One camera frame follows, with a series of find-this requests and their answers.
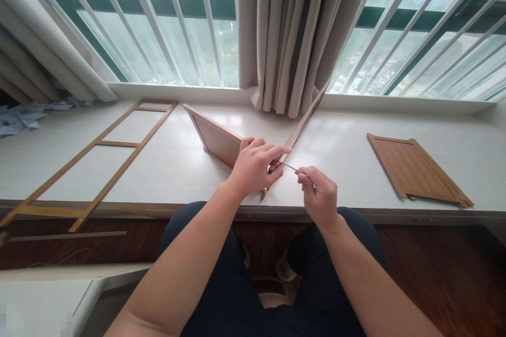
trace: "shoe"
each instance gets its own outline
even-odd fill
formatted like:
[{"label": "shoe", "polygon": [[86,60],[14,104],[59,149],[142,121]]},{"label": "shoe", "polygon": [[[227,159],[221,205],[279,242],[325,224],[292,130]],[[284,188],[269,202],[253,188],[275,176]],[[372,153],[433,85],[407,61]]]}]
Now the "shoe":
[{"label": "shoe", "polygon": [[297,276],[297,273],[288,264],[288,260],[286,259],[287,253],[288,249],[285,250],[281,258],[276,262],[276,273],[283,282],[289,282]]},{"label": "shoe", "polygon": [[246,270],[247,270],[249,268],[249,262],[251,261],[251,258],[249,256],[248,250],[246,249],[244,244],[242,244],[242,248],[244,249],[244,252],[246,253],[246,256],[244,257],[244,266],[246,266]]}]

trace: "white curtain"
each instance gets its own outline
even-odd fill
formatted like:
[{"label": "white curtain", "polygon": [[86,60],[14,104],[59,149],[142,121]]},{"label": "white curtain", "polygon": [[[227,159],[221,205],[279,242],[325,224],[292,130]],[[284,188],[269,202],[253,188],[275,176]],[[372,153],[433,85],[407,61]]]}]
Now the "white curtain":
[{"label": "white curtain", "polygon": [[256,109],[305,112],[327,85],[361,0],[236,0],[239,86]]},{"label": "white curtain", "polygon": [[[80,100],[115,100],[90,66],[93,54],[79,38],[69,38],[71,29],[55,22],[59,15],[44,1],[0,0],[0,88],[20,103],[58,100],[53,83]],[[46,77],[40,65],[54,78]],[[102,71],[106,80],[117,80],[110,69]]]}]

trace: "paper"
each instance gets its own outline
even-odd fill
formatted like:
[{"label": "paper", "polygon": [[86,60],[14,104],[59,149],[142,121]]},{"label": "paper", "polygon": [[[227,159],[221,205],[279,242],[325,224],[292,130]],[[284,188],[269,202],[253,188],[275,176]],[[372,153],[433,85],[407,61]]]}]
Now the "paper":
[{"label": "paper", "polygon": [[74,96],[70,96],[65,100],[51,104],[32,103],[19,105],[12,109],[8,109],[7,105],[2,105],[0,106],[0,137],[18,134],[23,127],[38,129],[40,126],[37,120],[49,116],[44,113],[45,110],[68,111],[74,106],[82,107],[83,105],[93,105],[93,102],[78,100]]}]

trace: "window sill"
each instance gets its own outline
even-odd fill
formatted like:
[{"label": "window sill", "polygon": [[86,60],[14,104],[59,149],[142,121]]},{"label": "window sill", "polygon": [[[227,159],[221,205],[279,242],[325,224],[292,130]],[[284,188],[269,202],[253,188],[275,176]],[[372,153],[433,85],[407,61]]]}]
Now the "window sill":
[{"label": "window sill", "polygon": [[[107,82],[107,85],[122,100],[160,98],[176,100],[181,103],[251,104],[249,90],[238,88],[176,87],[117,82]],[[493,104],[483,101],[440,100],[417,97],[326,94],[320,103],[319,109],[472,115]]]}]

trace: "window bar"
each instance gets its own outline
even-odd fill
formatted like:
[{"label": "window bar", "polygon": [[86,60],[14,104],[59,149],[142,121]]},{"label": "window bar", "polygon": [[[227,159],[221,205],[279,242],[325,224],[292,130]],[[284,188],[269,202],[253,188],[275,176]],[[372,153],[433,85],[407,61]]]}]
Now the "window bar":
[{"label": "window bar", "polygon": [[111,47],[114,49],[114,51],[116,51],[118,57],[121,59],[121,61],[123,62],[123,64],[128,67],[130,73],[133,75],[134,77],[134,80],[137,82],[137,83],[141,83],[141,80],[139,79],[139,77],[137,76],[137,73],[135,73],[135,70],[132,68],[132,66],[130,66],[130,63],[128,63],[127,59],[124,57],[123,53],[121,52],[121,50],[116,46],[116,43],[114,43],[114,41],[112,40],[111,36],[105,31],[105,28],[102,26],[102,24],[100,23],[99,19],[97,18],[97,16],[95,15],[95,12],[93,11],[93,9],[91,8],[91,6],[88,4],[88,2],[86,0],[79,0],[79,2],[81,3],[81,5],[84,7],[84,9],[86,9],[86,11],[88,12],[88,14],[90,15],[91,19],[94,21],[94,23],[97,25],[97,27],[100,29],[100,32],[102,32],[102,34],[104,35],[105,39],[107,39],[107,41],[109,42],[109,44],[111,45]]},{"label": "window bar", "polygon": [[47,0],[47,1],[49,1],[49,3],[51,4],[51,6],[56,9],[56,11],[58,12],[58,14],[63,19],[63,21],[65,21],[67,23],[67,25],[72,29],[72,31],[74,32],[74,34],[84,44],[84,46],[90,52],[90,54],[94,55],[94,57],[98,61],[103,62],[103,64],[104,64],[105,67],[108,67],[107,63],[104,62],[104,60],[102,59],[102,57],[100,56],[100,54],[97,53],[97,51],[90,44],[90,41],[88,41],[86,39],[86,37],[81,33],[81,31],[79,30],[79,28],[77,26],[75,26],[75,24],[72,22],[72,20],[68,16],[68,14],[63,10],[63,8],[58,4],[58,2],[56,0]]},{"label": "window bar", "polygon": [[485,101],[490,101],[493,103],[500,103],[506,98],[506,81],[503,81],[500,85],[500,88],[498,91],[496,91],[494,94],[490,95],[485,99]]},{"label": "window bar", "polygon": [[454,69],[464,58],[466,58],[469,54],[471,54],[474,49],[476,49],[483,41],[485,41],[493,32],[501,27],[502,24],[506,22],[506,15],[502,16],[499,21],[497,21],[485,34],[482,34],[480,38],[478,38],[455,62],[453,62],[450,66],[448,66],[439,76],[427,86],[426,89],[422,91],[419,96],[423,96],[427,91],[434,88],[434,86],[441,81],[441,79]]},{"label": "window bar", "polygon": [[397,81],[397,79],[406,71],[408,66],[415,60],[415,58],[420,54],[420,52],[424,49],[424,47],[431,41],[431,39],[439,32],[439,29],[446,24],[448,19],[453,15],[453,13],[459,8],[459,6],[464,2],[464,0],[455,0],[453,4],[450,6],[448,11],[445,12],[444,16],[439,20],[439,22],[432,28],[432,31],[425,37],[422,43],[418,46],[418,48],[409,56],[409,58],[404,62],[402,67],[395,73],[393,77],[390,78],[388,82],[384,85],[383,89],[380,91],[379,95],[384,95],[387,91],[389,93],[391,90],[392,84]]},{"label": "window bar", "polygon": [[181,10],[181,6],[179,5],[179,0],[172,0],[172,3],[174,5],[174,9],[176,10],[176,14],[178,15],[179,24],[181,25],[181,30],[183,32],[184,40],[186,41],[186,46],[188,48],[188,51],[190,52],[191,62],[193,64],[193,68],[195,69],[195,74],[197,75],[199,85],[201,87],[203,87],[204,83],[202,81],[202,75],[200,74],[199,66],[197,64],[197,59],[195,58],[193,48],[191,47],[190,36],[188,35],[186,25],[184,24],[183,12]]},{"label": "window bar", "polygon": [[[346,46],[346,44],[348,43],[349,37],[351,36],[351,34],[353,32],[353,29],[355,28],[355,25],[357,25],[358,19],[360,18],[360,14],[364,10],[366,3],[367,3],[367,0],[361,0],[360,6],[357,9],[357,13],[355,14],[355,18],[354,18],[353,23],[352,23],[353,27],[351,27],[350,30],[348,31],[348,35],[346,36],[346,41],[343,44],[343,46]],[[331,89],[334,87],[334,84],[335,84],[335,82],[336,82],[336,80],[337,80],[337,78],[339,76],[339,73],[337,72],[336,68],[337,68],[337,65],[334,68],[332,77],[331,77],[330,82],[329,82],[329,83],[333,83],[333,84],[332,84],[332,86],[330,86],[330,85],[327,86],[327,93],[329,93],[331,91]]]},{"label": "window bar", "polygon": [[459,84],[464,78],[466,78],[469,74],[471,74],[474,70],[476,70],[478,67],[480,67],[484,62],[486,62],[492,55],[497,53],[499,50],[501,50],[503,47],[506,46],[506,40],[502,44],[500,44],[498,47],[496,47],[494,50],[489,52],[485,57],[481,58],[478,62],[476,62],[474,65],[472,65],[468,70],[466,70],[462,75],[460,75],[453,83],[451,83],[449,86],[447,86],[443,91],[441,91],[436,98],[442,98],[443,94],[455,87],[457,84]]},{"label": "window bar", "polygon": [[357,76],[358,72],[362,69],[362,66],[364,65],[365,61],[369,57],[369,54],[373,50],[374,46],[376,46],[376,43],[378,42],[379,38],[383,34],[383,31],[386,29],[386,26],[392,19],[395,11],[397,10],[397,7],[401,3],[402,0],[390,0],[389,4],[385,7],[385,10],[383,11],[381,18],[377,22],[375,28],[374,28],[374,34],[369,40],[367,46],[362,51],[362,54],[360,58],[355,62],[355,65],[353,66],[352,73],[346,78],[346,82],[344,86],[341,88],[340,93],[347,93],[349,87],[351,86],[353,79]]},{"label": "window bar", "polygon": [[397,42],[395,43],[395,45],[390,49],[390,51],[388,52],[388,54],[385,56],[385,58],[383,59],[383,61],[381,62],[381,64],[379,65],[378,69],[376,70],[376,72],[371,77],[371,79],[369,79],[369,81],[367,82],[367,85],[364,86],[364,88],[362,89],[362,91],[360,91],[360,95],[362,95],[362,93],[367,93],[367,90],[369,89],[369,87],[371,86],[371,84],[373,84],[374,79],[377,78],[378,74],[381,72],[381,70],[383,69],[383,67],[385,67],[386,63],[388,62],[388,60],[390,59],[390,57],[395,53],[395,51],[397,50],[397,48],[399,47],[399,45],[401,44],[401,42],[404,41],[404,39],[406,38],[406,36],[408,35],[408,33],[411,31],[411,29],[413,28],[413,26],[415,25],[415,23],[418,21],[418,19],[420,18],[420,16],[422,16],[423,12],[428,7],[428,5],[430,4],[431,1],[432,0],[425,0],[423,2],[423,4],[420,6],[420,9],[418,9],[418,11],[415,13],[415,15],[413,16],[413,18],[410,20],[410,23],[406,26],[406,28],[402,32],[402,35],[399,37],[399,39],[397,40]]},{"label": "window bar", "polygon": [[473,16],[471,19],[466,22],[464,26],[444,45],[444,47],[436,54],[434,58],[431,59],[431,61],[424,67],[423,70],[421,70],[418,75],[410,81],[410,83],[406,86],[405,89],[401,91],[399,96],[403,96],[405,93],[407,93],[413,85],[420,79],[428,70],[431,68],[431,66],[452,46],[457,39],[459,39],[473,24],[486,12],[490,9],[490,7],[496,2],[497,0],[488,0],[485,5],[483,5],[480,10]]},{"label": "window bar", "polygon": [[[499,67],[503,68],[506,65],[506,62],[503,62]],[[499,92],[503,90],[504,85],[504,78],[499,78],[497,83],[495,83],[493,86],[491,86],[488,90],[483,91],[480,95],[476,96],[473,100],[476,101],[487,101],[494,96],[496,96]]]},{"label": "window bar", "polygon": [[212,22],[211,2],[204,0],[204,7],[206,8],[207,22],[209,24],[209,32],[211,33],[212,48],[215,52],[216,67],[218,69],[218,77],[220,79],[220,87],[224,88],[223,74],[221,72],[220,56],[218,54],[218,44],[216,43],[215,26]]},{"label": "window bar", "polygon": [[149,58],[148,58],[147,54],[145,53],[144,49],[142,48],[141,43],[139,42],[139,40],[135,36],[135,33],[133,32],[132,27],[128,23],[128,20],[125,17],[125,14],[123,13],[123,10],[121,9],[120,4],[118,3],[117,0],[109,0],[109,1],[111,2],[112,6],[116,10],[116,13],[118,14],[118,16],[120,17],[121,21],[123,22],[123,25],[125,26],[126,30],[130,34],[130,37],[132,37],[133,42],[137,46],[137,49],[139,49],[139,52],[141,53],[142,58],[144,58],[146,64],[149,67],[149,70],[151,71],[151,75],[153,76],[153,79],[156,82],[158,82],[160,84],[163,84],[161,76],[158,75],[157,71],[154,69],[154,66],[151,64],[151,61],[149,60]]},{"label": "window bar", "polygon": [[475,88],[478,88],[489,77],[491,77],[497,71],[499,71],[500,69],[502,69],[505,65],[506,65],[506,61],[504,61],[503,63],[501,63],[499,66],[497,66],[496,68],[494,68],[492,71],[488,72],[484,77],[482,77],[481,79],[479,79],[478,81],[476,81],[476,83],[472,84],[468,88],[466,88],[466,89],[462,90],[461,92],[459,92],[458,94],[456,94],[454,97],[451,98],[451,100],[460,100],[461,98],[463,98],[464,96],[466,96],[468,93],[470,93],[472,90],[474,90]]},{"label": "window bar", "polygon": [[157,15],[154,11],[153,4],[151,0],[139,0],[141,3],[142,9],[148,18],[149,24],[151,25],[151,29],[155,37],[157,38],[158,44],[162,49],[163,56],[167,60],[170,69],[172,70],[172,74],[176,77],[176,83],[180,86],[184,85],[183,78],[181,76],[181,72],[176,65],[176,61],[174,60],[174,54],[170,49],[169,43],[167,42],[167,38],[165,34],[162,32],[160,25],[158,24]]}]

